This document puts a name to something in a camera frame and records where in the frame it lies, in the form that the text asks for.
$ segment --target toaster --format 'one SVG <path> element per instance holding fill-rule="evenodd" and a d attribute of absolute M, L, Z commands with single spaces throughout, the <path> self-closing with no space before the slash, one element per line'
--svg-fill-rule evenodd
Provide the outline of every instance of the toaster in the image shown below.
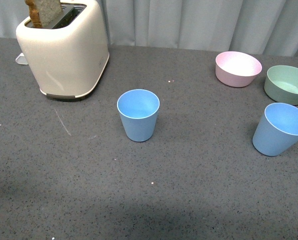
<path fill-rule="evenodd" d="M 61 0 L 62 13 L 45 28 L 30 17 L 16 38 L 40 91 L 50 98 L 76 99 L 97 85 L 109 60 L 108 40 L 96 0 Z"/>

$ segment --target plastic cup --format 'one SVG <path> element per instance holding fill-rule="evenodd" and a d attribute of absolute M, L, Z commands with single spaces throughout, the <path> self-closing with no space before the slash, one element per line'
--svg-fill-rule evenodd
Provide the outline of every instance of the plastic cup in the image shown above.
<path fill-rule="evenodd" d="M 254 147 L 277 156 L 298 142 L 298 108 L 282 102 L 269 104 L 252 138 Z"/>
<path fill-rule="evenodd" d="M 160 101 L 153 92 L 134 89 L 122 94 L 117 101 L 122 125 L 128 138 L 144 142 L 154 133 Z"/>

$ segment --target gray countertop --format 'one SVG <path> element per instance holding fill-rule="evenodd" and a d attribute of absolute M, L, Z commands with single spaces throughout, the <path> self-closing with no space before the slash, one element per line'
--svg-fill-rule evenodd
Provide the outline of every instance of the gray countertop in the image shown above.
<path fill-rule="evenodd" d="M 255 150 L 268 68 L 233 88 L 218 52 L 111 46 L 84 100 L 45 97 L 16 39 L 0 38 L 0 240 L 298 239 L 298 143 Z M 153 136 L 126 136 L 117 99 L 160 98 Z"/>

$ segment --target bread slice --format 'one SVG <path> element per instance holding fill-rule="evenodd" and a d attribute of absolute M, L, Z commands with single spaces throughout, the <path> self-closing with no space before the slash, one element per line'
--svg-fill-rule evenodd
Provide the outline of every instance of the bread slice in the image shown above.
<path fill-rule="evenodd" d="M 29 6 L 29 16 L 37 29 L 45 28 L 62 11 L 60 0 L 24 0 Z"/>

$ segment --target curtain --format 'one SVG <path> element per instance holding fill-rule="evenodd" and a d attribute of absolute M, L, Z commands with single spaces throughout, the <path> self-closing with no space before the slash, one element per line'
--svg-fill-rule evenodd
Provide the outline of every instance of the curtain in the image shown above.
<path fill-rule="evenodd" d="M 298 0 L 98 2 L 113 45 L 298 57 Z M 27 16 L 24 0 L 0 0 L 0 37 Z"/>

